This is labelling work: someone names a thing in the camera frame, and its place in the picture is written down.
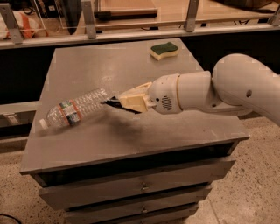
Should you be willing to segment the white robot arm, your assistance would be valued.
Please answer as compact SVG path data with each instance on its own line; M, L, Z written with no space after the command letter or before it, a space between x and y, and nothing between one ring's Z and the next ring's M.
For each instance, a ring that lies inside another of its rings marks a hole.
M125 109L177 114L199 110L217 115L252 111L280 125L280 76L248 55L221 58L213 71L170 74L118 96Z

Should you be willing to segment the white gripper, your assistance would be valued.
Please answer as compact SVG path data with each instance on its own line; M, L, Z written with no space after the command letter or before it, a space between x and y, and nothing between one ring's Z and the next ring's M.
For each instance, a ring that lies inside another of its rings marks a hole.
M162 115L177 114L182 111L179 106L178 80L177 73L165 75L152 83L147 82L127 90L118 99L124 108L137 112L143 113L149 108L154 108Z

